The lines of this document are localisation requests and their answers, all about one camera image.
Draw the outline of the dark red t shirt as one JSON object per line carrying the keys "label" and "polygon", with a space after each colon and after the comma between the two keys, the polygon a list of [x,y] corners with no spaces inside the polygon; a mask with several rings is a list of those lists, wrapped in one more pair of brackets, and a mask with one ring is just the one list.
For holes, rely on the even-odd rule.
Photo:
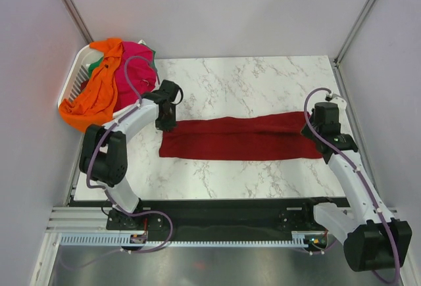
{"label": "dark red t shirt", "polygon": [[179,121],[163,133],[159,156],[237,161],[322,158],[314,142],[301,135],[304,126],[304,112]]}

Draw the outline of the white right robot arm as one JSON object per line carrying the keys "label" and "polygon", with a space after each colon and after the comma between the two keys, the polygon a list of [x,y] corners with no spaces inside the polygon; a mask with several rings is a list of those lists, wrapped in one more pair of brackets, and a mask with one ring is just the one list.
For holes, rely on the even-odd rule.
{"label": "white right robot arm", "polygon": [[347,216],[333,203],[319,203],[301,213],[309,229],[324,226],[342,245],[345,259],[355,272],[395,268],[405,263],[412,230],[398,220],[374,189],[357,144],[341,125],[315,125],[307,122],[302,134],[314,141],[325,163],[339,180],[352,215]]}

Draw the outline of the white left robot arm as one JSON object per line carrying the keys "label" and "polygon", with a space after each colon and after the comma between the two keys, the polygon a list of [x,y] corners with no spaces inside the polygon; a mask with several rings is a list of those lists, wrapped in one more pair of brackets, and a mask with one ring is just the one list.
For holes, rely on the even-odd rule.
{"label": "white left robot arm", "polygon": [[102,190],[130,229],[142,226],[145,218],[137,209],[140,198],[126,177],[128,142],[151,123],[160,131],[174,129],[178,95],[158,90],[146,93],[120,116],[102,126],[92,124],[84,134],[79,169],[86,175],[86,186]]}

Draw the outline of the pink t shirt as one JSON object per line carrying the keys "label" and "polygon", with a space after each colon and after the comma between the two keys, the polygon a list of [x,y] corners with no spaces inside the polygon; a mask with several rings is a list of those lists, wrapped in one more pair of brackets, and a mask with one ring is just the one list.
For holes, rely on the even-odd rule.
{"label": "pink t shirt", "polygon": [[157,71],[155,68],[155,52],[142,43],[123,41],[123,55],[120,66],[117,68],[114,78],[117,86],[118,97],[114,106],[114,112],[135,103],[138,96],[126,81],[124,73],[125,62],[134,56],[127,67],[129,80],[137,92],[142,95],[155,89],[157,84]]}

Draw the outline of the orange t shirt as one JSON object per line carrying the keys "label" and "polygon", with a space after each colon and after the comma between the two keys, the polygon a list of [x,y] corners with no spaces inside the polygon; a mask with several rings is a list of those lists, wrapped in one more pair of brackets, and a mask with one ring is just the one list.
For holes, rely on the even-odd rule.
{"label": "orange t shirt", "polygon": [[59,105],[61,118],[70,126],[84,133],[88,126],[102,126],[112,120],[118,97],[114,74],[121,64],[123,44],[120,38],[96,41],[89,47],[103,54],[85,89],[73,100],[64,99]]}

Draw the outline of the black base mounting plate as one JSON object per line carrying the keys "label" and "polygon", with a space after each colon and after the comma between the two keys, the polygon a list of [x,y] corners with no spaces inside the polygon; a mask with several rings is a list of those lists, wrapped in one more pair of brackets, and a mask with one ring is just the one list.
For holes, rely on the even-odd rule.
{"label": "black base mounting plate", "polygon": [[106,228],[146,229],[160,241],[168,236],[178,239],[282,238],[291,231],[324,231],[312,213],[318,203],[349,207],[344,197],[142,201],[136,212],[152,210],[152,215],[134,218],[112,209]]}

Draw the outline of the white plastic laundry basket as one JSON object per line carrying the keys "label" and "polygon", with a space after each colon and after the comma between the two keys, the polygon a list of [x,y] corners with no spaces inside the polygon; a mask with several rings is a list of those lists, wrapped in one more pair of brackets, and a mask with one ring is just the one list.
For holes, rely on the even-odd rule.
{"label": "white plastic laundry basket", "polygon": [[[146,45],[144,41],[138,41],[136,43],[142,43]],[[135,94],[138,96],[137,101],[141,101],[142,96],[145,93],[150,93],[151,91],[145,92],[144,94],[140,95],[137,92],[137,90],[133,87],[131,81],[129,80],[127,67],[128,67],[129,62],[132,59],[136,59],[136,58],[141,59],[141,57],[139,56],[134,56],[134,57],[130,57],[125,62],[124,73],[125,73],[126,81],[130,85],[130,87],[133,89]],[[72,65],[72,69],[66,79],[65,86],[62,89],[60,99],[58,101],[58,109],[59,109],[59,105],[61,104],[61,102],[64,101],[64,99],[73,101],[85,89],[93,70],[100,65],[102,60],[103,60],[103,54],[95,49],[90,48],[89,45],[83,47],[79,51]],[[130,105],[119,110],[118,112],[113,112],[112,119],[116,118],[117,116],[120,116],[120,114],[123,113],[129,106]]]}

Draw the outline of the aluminium frame rail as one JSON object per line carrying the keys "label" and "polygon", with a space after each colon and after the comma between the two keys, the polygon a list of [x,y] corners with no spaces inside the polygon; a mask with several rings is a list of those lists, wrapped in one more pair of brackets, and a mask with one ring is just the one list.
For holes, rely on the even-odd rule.
{"label": "aluminium frame rail", "polygon": [[108,216],[96,207],[54,207],[47,233],[102,233]]}

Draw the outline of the right vertical aluminium post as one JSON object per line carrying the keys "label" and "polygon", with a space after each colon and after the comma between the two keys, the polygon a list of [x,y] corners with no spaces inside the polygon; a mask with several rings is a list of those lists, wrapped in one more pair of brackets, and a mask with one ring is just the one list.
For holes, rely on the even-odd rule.
{"label": "right vertical aluminium post", "polygon": [[370,13],[375,7],[378,0],[366,0],[362,6],[356,20],[354,21],[349,33],[347,34],[345,41],[341,45],[337,55],[332,59],[332,63],[336,68],[339,68],[341,62],[345,58],[345,55],[348,53],[351,45],[354,42],[354,39],[357,37],[364,23],[368,19]]}

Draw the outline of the vertical aluminium post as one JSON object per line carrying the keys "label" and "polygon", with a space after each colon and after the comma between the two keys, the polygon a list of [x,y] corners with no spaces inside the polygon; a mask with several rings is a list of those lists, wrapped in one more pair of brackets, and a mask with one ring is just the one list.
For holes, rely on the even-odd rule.
{"label": "vertical aluminium post", "polygon": [[378,0],[366,0],[362,6],[356,20],[354,21],[349,33],[347,34],[345,41],[341,45],[337,55],[332,59],[332,63],[336,68],[339,68],[341,62],[345,58],[345,55],[348,53],[351,45],[354,42],[354,39],[357,37],[364,23],[368,19],[370,13],[375,7]]}
{"label": "vertical aluminium post", "polygon": [[93,41],[93,37],[91,33],[89,32],[89,29],[86,23],[84,22],[84,19],[82,18],[79,10],[77,9],[77,6],[74,0],[61,0],[61,1],[63,5],[66,7],[68,14],[72,18],[73,23],[75,23],[84,41],[86,43],[91,43]]}

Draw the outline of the left vertical aluminium post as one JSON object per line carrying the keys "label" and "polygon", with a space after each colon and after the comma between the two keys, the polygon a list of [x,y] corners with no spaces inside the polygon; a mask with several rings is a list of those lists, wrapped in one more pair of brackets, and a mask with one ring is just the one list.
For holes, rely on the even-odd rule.
{"label": "left vertical aluminium post", "polygon": [[93,37],[91,33],[89,32],[89,29],[86,23],[84,22],[84,19],[82,18],[79,10],[77,9],[77,6],[74,0],[61,0],[61,1],[63,5],[66,7],[68,14],[72,18],[73,23],[75,23],[84,41],[86,43],[91,43],[93,41]]}

